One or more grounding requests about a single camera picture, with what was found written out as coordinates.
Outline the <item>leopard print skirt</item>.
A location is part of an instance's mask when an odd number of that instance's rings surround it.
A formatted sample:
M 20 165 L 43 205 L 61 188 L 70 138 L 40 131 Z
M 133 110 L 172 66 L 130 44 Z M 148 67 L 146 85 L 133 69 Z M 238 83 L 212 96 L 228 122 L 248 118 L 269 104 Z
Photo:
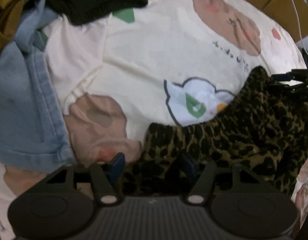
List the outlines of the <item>leopard print skirt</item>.
M 308 88 L 273 81 L 254 68 L 235 98 L 213 119 L 188 126 L 150 124 L 140 158 L 121 186 L 127 196 L 185 193 L 188 162 L 241 164 L 291 196 L 308 158 Z

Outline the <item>cream cartoon bed sheet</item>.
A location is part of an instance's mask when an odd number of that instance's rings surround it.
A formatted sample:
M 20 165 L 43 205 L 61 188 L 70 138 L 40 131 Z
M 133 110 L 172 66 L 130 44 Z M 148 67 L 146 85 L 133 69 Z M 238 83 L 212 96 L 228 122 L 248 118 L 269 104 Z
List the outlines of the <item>cream cartoon bed sheet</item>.
M 153 122 L 188 126 L 220 113 L 250 72 L 306 67 L 291 35 L 245 0 L 149 0 L 75 26 L 42 28 L 44 57 L 75 161 L 140 156 Z M 48 173 L 0 163 L 0 239 L 7 208 Z

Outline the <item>light blue denim garment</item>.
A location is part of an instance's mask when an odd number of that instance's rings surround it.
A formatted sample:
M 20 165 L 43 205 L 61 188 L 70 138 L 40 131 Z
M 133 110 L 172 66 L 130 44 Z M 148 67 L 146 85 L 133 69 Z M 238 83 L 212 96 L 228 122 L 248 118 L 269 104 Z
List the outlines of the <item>light blue denim garment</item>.
M 43 173 L 75 162 L 44 57 L 42 28 L 55 18 L 45 0 L 25 0 L 0 54 L 0 163 Z

